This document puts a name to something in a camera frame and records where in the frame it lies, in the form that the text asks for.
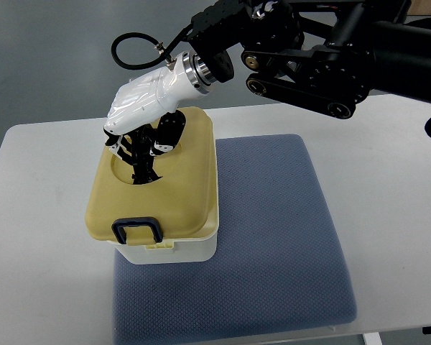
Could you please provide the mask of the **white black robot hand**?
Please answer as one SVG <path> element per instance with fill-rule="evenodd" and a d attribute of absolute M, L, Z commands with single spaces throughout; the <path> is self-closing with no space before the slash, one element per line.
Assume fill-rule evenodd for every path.
<path fill-rule="evenodd" d="M 125 136 L 165 114 L 181 101 L 198 99 L 212 91 L 216 78 L 194 50 L 180 53 L 165 66 L 120 87 L 103 130 L 106 146 L 119 159 L 133 163 Z"/>

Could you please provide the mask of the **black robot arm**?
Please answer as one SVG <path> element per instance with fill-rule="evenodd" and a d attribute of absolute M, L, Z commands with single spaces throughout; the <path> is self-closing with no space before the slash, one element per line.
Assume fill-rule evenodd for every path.
<path fill-rule="evenodd" d="M 234 75 L 241 45 L 254 94 L 337 119 L 372 90 L 431 104 L 431 18 L 408 22 L 409 1 L 218 1 L 186 40 L 212 76 Z M 431 118 L 425 124 L 431 138 Z"/>

